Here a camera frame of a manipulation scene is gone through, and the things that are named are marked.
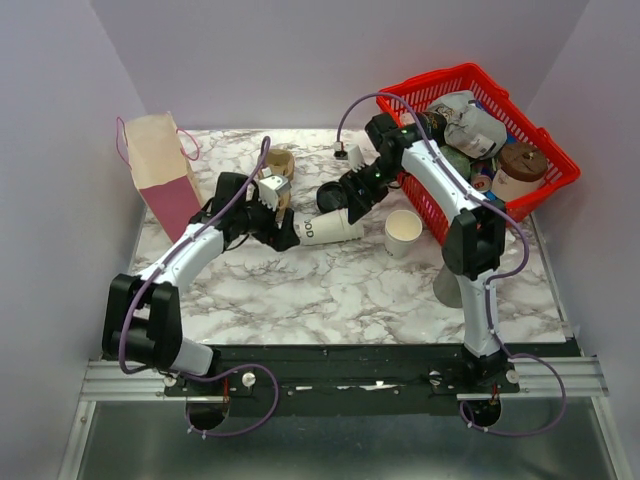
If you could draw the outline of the black coffee cup lid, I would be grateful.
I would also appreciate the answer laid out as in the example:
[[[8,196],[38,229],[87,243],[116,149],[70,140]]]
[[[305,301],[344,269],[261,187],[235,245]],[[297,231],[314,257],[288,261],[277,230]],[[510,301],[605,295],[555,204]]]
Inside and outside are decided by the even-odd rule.
[[[316,192],[316,205],[322,214],[348,207],[343,187],[338,181],[322,184]]]

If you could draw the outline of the white paper cup stack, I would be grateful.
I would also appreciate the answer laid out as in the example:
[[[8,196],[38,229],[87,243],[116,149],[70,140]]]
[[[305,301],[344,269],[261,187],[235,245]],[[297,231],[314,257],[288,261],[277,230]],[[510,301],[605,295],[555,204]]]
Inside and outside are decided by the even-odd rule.
[[[360,222],[350,224],[347,209],[295,220],[294,228],[300,243],[304,246],[346,242],[364,237],[363,224]]]

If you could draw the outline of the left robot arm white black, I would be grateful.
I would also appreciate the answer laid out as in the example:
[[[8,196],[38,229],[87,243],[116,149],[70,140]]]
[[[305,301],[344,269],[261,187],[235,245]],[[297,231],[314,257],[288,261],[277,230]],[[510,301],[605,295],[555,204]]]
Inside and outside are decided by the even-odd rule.
[[[251,236],[277,252],[299,245],[294,213],[277,215],[289,180],[266,174],[254,180],[224,172],[216,191],[189,220],[181,237],[152,265],[111,282],[102,335],[102,353],[121,364],[187,374],[201,395],[214,393],[222,380],[212,348],[184,337],[180,297],[200,272],[239,237]]]

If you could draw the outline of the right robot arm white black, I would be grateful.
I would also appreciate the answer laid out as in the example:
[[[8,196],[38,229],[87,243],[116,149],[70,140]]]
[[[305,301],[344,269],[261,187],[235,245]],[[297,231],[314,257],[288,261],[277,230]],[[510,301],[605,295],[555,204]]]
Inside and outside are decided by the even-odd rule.
[[[356,148],[341,140],[334,143],[335,156],[350,166],[339,180],[348,221],[354,224],[367,215],[401,174],[417,181],[437,203],[448,223],[442,257],[457,281],[464,312],[460,379],[467,389],[483,391],[507,364],[493,283],[505,250],[506,207],[501,201],[476,196],[421,122],[400,126],[390,114],[378,114],[366,124],[365,132],[378,154],[371,164]]]

